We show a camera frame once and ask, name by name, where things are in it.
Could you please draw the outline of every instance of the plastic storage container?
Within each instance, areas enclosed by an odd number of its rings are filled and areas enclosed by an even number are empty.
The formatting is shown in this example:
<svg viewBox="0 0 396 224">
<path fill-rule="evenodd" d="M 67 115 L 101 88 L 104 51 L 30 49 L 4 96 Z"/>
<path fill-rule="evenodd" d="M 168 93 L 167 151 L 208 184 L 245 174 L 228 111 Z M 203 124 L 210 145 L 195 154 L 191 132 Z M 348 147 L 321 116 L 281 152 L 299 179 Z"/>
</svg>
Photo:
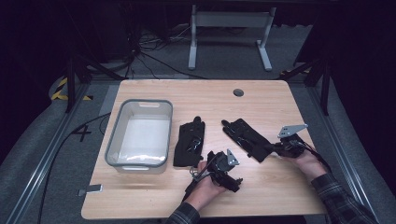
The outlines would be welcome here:
<svg viewBox="0 0 396 224">
<path fill-rule="evenodd" d="M 165 171 L 173 107 L 165 100 L 122 103 L 106 149 L 106 162 L 121 173 Z"/>
</svg>

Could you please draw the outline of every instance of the person's hand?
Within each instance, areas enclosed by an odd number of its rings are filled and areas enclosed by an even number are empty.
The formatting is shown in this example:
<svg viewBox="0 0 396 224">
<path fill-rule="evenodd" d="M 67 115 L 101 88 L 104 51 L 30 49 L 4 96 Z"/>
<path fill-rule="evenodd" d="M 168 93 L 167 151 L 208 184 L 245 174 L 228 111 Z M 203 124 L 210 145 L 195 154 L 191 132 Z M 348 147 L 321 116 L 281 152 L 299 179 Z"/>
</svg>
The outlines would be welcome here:
<svg viewBox="0 0 396 224">
<path fill-rule="evenodd" d="M 318 161 L 317 157 L 312 155 L 312 153 L 308 150 L 304 150 L 303 154 L 295 159 L 286 157 L 282 158 L 286 161 L 292 162 L 298 168 L 300 168 L 309 181 L 312 181 L 321 175 L 327 174 L 326 169 L 323 167 L 320 161 Z"/>
<path fill-rule="evenodd" d="M 205 166 L 206 161 L 198 163 L 198 173 L 201 172 Z M 216 196 L 226 190 L 227 189 L 224 187 L 215 185 L 212 178 L 207 176 L 197 184 L 190 196 L 184 202 L 191 204 L 197 211 L 200 211 L 202 208 L 210 204 Z"/>
</svg>

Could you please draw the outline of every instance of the wooden table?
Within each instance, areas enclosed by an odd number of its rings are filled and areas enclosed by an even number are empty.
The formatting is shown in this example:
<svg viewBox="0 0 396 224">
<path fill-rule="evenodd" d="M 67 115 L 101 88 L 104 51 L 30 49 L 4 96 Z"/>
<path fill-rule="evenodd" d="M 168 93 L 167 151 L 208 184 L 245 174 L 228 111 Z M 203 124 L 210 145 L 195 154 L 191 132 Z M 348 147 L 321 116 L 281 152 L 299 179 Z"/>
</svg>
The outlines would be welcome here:
<svg viewBox="0 0 396 224">
<path fill-rule="evenodd" d="M 244 92 L 242 97 L 233 94 Z M 121 174 L 105 162 L 106 146 L 120 105 L 127 99 L 164 99 L 173 104 L 167 167 L 160 175 Z M 284 125 L 303 124 L 284 81 L 264 80 L 127 80 L 122 81 L 92 174 L 91 185 L 103 191 L 86 195 L 81 214 L 87 219 L 169 217 L 191 182 L 190 168 L 173 167 L 179 126 L 200 116 L 205 122 L 202 155 L 229 148 L 240 165 L 229 175 L 244 180 L 236 193 L 227 191 L 202 210 L 202 217 L 324 214 L 325 208 L 304 175 L 275 153 L 262 163 L 223 131 L 221 121 L 244 119 L 271 143 Z M 311 146 L 307 129 L 299 135 Z"/>
</svg>

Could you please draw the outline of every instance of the sleeve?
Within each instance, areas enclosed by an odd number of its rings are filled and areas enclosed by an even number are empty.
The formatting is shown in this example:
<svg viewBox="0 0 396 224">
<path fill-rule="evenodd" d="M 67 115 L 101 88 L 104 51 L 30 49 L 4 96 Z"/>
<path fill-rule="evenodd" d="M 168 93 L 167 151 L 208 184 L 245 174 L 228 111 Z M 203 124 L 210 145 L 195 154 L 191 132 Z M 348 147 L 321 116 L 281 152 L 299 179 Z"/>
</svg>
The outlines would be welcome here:
<svg viewBox="0 0 396 224">
<path fill-rule="evenodd" d="M 172 215 L 166 219 L 165 224 L 195 224 L 200 215 L 189 203 L 182 203 Z"/>
<path fill-rule="evenodd" d="M 333 175 L 322 175 L 311 183 L 326 206 L 333 224 L 377 223 L 373 213 L 352 198 Z"/>
</svg>

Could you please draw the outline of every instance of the metal stand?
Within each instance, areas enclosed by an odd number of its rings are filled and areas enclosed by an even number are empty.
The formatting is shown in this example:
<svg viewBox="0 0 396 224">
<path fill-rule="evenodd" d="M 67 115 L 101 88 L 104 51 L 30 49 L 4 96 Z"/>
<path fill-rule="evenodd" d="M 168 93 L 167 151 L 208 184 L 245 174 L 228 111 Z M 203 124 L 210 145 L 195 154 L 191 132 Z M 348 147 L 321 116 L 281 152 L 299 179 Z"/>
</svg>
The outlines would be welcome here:
<svg viewBox="0 0 396 224">
<path fill-rule="evenodd" d="M 257 40 L 257 47 L 262 56 L 262 63 L 265 71 L 271 71 L 272 66 L 268 58 L 265 44 L 271 30 L 271 25 L 275 16 L 276 8 L 272 7 L 270 12 L 213 12 L 197 11 L 196 6 L 192 6 L 191 13 L 191 47 L 189 69 L 195 69 L 197 54 L 196 27 L 256 27 L 264 28 L 261 40 Z"/>
</svg>

